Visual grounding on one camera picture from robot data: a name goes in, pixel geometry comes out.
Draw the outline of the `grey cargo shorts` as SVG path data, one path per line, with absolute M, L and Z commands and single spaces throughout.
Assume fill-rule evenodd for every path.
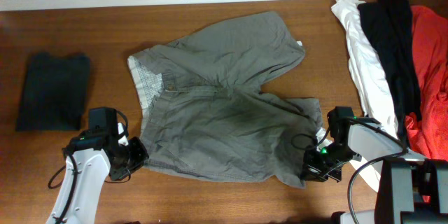
M 323 125 L 319 100 L 282 99 L 261 87 L 304 58 L 275 12 L 218 22 L 130 55 L 145 168 L 215 182 L 276 177 L 303 188 L 304 149 Z

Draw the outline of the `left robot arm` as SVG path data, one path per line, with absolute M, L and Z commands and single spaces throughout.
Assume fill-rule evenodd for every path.
M 62 149 L 64 179 L 47 223 L 94 223 L 103 185 L 127 182 L 148 159 L 140 139 L 128 138 L 122 112 L 92 108 L 88 119 L 88 129 Z

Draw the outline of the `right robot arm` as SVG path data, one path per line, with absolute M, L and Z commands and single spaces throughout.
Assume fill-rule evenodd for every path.
M 446 223 L 447 161 L 428 159 L 388 134 L 374 118 L 356 117 L 350 107 L 327 114 L 326 131 L 333 142 L 304 148 L 300 178 L 341 181 L 342 167 L 366 159 L 352 175 L 347 189 L 348 212 L 335 212 L 334 223 Z M 380 174 L 375 208 L 354 210 L 353 186 L 358 175 L 373 167 Z

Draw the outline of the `white garment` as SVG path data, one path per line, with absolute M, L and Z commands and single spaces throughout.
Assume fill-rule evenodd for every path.
M 376 50 L 370 45 L 361 27 L 357 7 L 363 3 L 365 2 L 359 0 L 336 0 L 331 11 L 346 31 L 349 72 L 358 89 L 364 116 L 378 120 L 388 134 L 397 138 L 398 121 L 385 72 Z M 362 161 L 351 162 L 355 169 L 367 161 L 387 155 L 385 150 L 380 150 L 379 143 L 371 143 L 371 140 L 368 140 L 367 130 L 359 129 L 350 133 L 351 137 L 354 137 L 350 140 L 351 144 L 354 144 L 354 151 L 362 156 Z M 381 168 L 382 164 L 378 162 L 360 172 L 360 176 L 376 193 L 379 189 Z

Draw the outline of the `folded dark green shirt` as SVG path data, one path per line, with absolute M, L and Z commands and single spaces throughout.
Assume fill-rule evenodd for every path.
M 27 66 L 15 130 L 79 130 L 89 79 L 90 58 L 84 54 L 34 55 Z

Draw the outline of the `red garment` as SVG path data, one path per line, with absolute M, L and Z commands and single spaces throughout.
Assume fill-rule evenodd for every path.
M 412 56 L 418 78 L 421 118 L 406 116 L 411 149 L 447 159 L 447 19 L 425 6 L 412 6 Z

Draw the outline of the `black garment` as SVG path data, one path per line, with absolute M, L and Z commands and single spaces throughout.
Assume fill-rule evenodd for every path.
M 376 0 L 358 5 L 360 23 L 376 50 L 391 92 L 397 136 L 409 144 L 405 117 L 421 119 L 421 95 L 412 57 L 412 11 L 408 0 Z

